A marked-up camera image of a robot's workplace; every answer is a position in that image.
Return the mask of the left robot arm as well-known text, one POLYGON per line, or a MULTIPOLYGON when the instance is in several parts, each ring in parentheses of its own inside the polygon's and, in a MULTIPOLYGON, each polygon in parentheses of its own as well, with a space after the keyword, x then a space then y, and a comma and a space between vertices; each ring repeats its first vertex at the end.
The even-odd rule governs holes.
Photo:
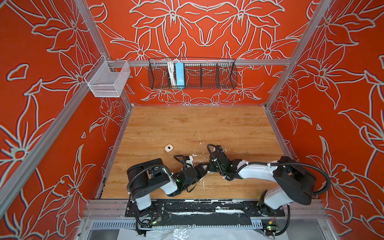
POLYGON ((182 164, 177 173, 165 166, 160 158, 134 165, 127 170, 127 191, 139 211, 151 207, 152 192, 161 189, 168 197, 178 196, 184 191, 189 193, 209 171, 209 164, 195 166, 193 156, 175 155, 174 159, 182 164))

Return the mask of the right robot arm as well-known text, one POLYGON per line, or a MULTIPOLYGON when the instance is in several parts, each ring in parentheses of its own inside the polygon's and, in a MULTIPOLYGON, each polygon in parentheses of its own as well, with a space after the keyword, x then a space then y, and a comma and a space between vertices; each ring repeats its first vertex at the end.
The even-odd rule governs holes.
POLYGON ((313 165, 299 163, 282 156, 274 162, 231 161, 223 148, 208 144, 209 171, 219 173, 225 180, 261 179, 278 184, 273 190, 265 190, 257 205, 263 215, 271 215, 283 205, 298 203, 308 206, 312 198, 326 193, 332 185, 324 170, 313 165))

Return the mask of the white earbud charging case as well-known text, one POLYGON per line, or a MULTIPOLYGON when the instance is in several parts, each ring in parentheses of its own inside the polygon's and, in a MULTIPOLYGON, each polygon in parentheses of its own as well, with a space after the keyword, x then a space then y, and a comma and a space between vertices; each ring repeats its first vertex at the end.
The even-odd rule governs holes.
POLYGON ((165 146, 165 151, 167 153, 171 152, 174 149, 174 146, 172 144, 168 144, 165 146))

